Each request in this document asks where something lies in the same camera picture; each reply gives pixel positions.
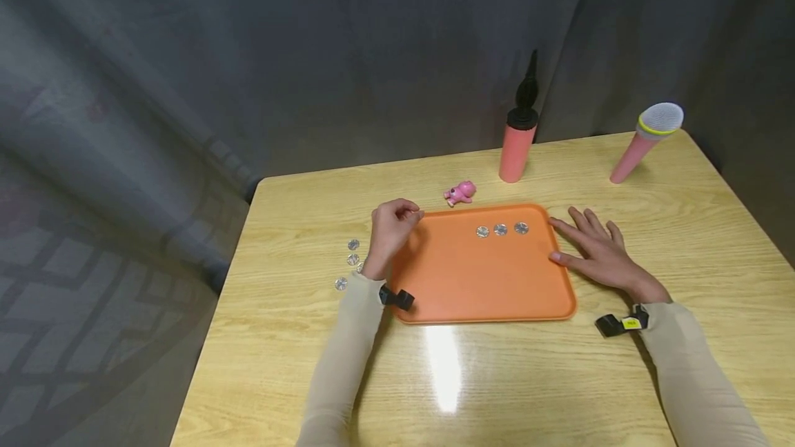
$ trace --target yellow label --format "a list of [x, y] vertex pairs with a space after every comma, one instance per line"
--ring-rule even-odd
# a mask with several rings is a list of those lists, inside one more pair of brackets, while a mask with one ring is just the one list
[[624, 330], [641, 330], [641, 322], [636, 317], [625, 317], [621, 322]]

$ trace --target microphone mesh head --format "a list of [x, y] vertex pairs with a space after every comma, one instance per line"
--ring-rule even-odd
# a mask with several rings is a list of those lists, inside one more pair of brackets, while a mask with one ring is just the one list
[[685, 111], [675, 103], [655, 103], [638, 118], [638, 132], [644, 132], [656, 139], [668, 137], [682, 125]]

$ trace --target orange tray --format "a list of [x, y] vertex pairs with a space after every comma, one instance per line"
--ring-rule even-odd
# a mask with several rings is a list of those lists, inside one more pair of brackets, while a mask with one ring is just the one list
[[[393, 260], [392, 291], [414, 296], [404, 323], [569, 319], [577, 301], [569, 274], [549, 260], [558, 242], [543, 207], [514, 206], [429, 212]], [[514, 231], [527, 223], [528, 233]], [[507, 234], [498, 236], [496, 224]], [[479, 226], [489, 236], [478, 237]]]

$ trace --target yellow ring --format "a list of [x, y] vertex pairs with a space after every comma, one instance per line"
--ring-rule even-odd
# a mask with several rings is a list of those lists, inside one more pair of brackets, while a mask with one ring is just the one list
[[674, 133], [676, 130], [679, 129], [679, 128], [674, 128], [670, 132], [660, 132], [658, 130], [653, 130], [653, 129], [649, 128], [647, 125], [643, 124], [643, 119], [640, 119], [640, 118], [638, 118], [638, 126], [643, 128], [644, 132], [648, 132], [648, 133], [651, 133], [653, 135], [670, 135], [671, 133]]

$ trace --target beige sleeve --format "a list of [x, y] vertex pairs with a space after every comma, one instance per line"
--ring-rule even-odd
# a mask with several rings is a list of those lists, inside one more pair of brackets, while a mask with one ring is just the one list
[[641, 332], [657, 367], [660, 398], [679, 447], [769, 446], [762, 430], [715, 362], [692, 312], [679, 304], [645, 304]]
[[347, 424], [384, 306], [378, 291], [385, 281], [349, 276], [337, 323], [315, 366], [297, 447], [349, 444]]

